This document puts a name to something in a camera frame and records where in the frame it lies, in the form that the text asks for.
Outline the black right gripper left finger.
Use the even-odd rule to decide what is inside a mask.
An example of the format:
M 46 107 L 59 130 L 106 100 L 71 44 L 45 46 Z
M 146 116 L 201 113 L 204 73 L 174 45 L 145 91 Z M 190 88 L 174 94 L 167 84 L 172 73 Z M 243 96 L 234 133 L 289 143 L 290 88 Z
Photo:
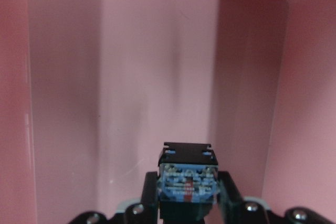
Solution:
M 145 175 L 141 204 L 143 205 L 142 220 L 157 220 L 159 197 L 158 197 L 158 175 L 157 172 L 147 172 Z

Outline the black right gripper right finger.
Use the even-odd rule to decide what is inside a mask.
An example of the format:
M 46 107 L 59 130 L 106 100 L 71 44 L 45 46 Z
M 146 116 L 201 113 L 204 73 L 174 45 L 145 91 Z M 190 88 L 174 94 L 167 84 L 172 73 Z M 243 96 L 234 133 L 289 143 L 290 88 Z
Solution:
M 241 196 L 236 184 L 229 172 L 219 171 L 217 174 L 218 208 L 221 211 L 224 223 L 243 223 L 243 197 Z

